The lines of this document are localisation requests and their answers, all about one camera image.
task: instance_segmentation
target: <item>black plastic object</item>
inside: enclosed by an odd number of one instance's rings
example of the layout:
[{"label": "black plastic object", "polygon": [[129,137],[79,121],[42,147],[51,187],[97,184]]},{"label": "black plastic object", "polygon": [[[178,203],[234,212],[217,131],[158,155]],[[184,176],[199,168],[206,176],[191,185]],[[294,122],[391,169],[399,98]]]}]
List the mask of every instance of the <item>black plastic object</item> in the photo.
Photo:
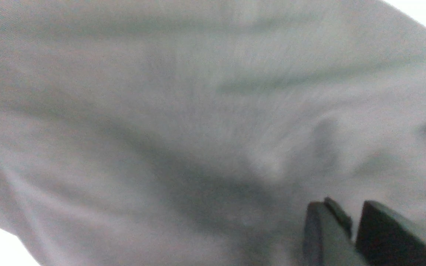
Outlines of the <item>black plastic object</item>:
[{"label": "black plastic object", "polygon": [[426,231],[376,201],[362,208],[356,244],[352,220],[331,198],[307,208],[303,254],[309,266],[426,266]]},{"label": "black plastic object", "polygon": [[426,266],[426,231],[383,204],[366,201],[356,249],[374,266]]},{"label": "black plastic object", "polygon": [[324,202],[308,205],[303,254],[309,266],[367,265],[356,252],[347,229]]}]

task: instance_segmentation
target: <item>gray cloth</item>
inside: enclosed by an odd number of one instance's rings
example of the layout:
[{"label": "gray cloth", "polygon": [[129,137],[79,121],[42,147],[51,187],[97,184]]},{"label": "gray cloth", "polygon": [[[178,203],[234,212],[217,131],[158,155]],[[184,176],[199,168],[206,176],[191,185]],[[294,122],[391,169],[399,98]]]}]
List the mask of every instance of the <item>gray cloth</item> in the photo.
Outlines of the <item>gray cloth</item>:
[{"label": "gray cloth", "polygon": [[394,8],[0,0],[0,228],[39,263],[301,265],[326,195],[426,227],[426,29]]}]

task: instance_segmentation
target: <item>white fabric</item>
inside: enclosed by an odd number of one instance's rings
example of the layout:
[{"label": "white fabric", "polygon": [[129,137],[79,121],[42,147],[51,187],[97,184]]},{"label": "white fabric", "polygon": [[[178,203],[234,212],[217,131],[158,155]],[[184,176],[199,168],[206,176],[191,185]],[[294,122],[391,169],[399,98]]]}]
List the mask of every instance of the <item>white fabric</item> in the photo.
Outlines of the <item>white fabric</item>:
[{"label": "white fabric", "polygon": [[0,0],[0,227],[41,264],[300,265],[326,195],[426,227],[426,29],[392,7]]}]

